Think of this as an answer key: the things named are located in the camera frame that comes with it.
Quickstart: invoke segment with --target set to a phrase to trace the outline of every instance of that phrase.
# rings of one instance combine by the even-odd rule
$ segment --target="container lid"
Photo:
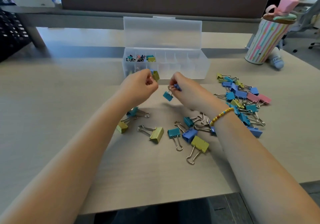
[[[201,49],[202,21],[123,17],[123,26],[125,47]]]

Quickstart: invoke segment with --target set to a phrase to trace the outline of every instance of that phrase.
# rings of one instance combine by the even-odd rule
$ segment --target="left hand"
[[[121,83],[118,93],[125,97],[129,110],[146,101],[158,87],[159,85],[153,79],[151,71],[143,69],[127,76]]]

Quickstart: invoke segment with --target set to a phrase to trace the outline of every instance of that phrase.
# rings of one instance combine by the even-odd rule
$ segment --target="clear plastic storage box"
[[[173,18],[124,17],[124,76],[149,68],[161,79],[175,72],[193,79],[204,79],[210,61],[201,50],[202,21]],[[156,62],[126,61],[132,55],[153,55]]]

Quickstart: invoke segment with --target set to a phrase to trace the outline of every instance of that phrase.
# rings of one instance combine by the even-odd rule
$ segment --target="hand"
[[[179,84],[182,91],[177,90],[174,84]],[[209,110],[216,108],[217,112],[220,112],[219,110],[222,109],[221,111],[223,111],[226,108],[226,104],[222,103],[207,89],[180,72],[174,73],[171,77],[168,89],[184,106],[192,110],[204,112],[209,106]]]
[[[159,85],[153,79],[149,69],[130,74],[121,83],[118,93],[128,102],[128,110],[142,104],[151,94],[153,94]]]

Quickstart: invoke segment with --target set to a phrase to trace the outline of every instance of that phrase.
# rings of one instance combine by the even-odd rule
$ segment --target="forearm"
[[[127,107],[121,95],[108,100],[27,185],[1,223],[73,223],[117,123]]]
[[[210,119],[228,108],[214,97],[208,102],[202,110]],[[234,113],[227,113],[214,126],[241,190],[260,223],[319,222],[320,209],[316,203]]]

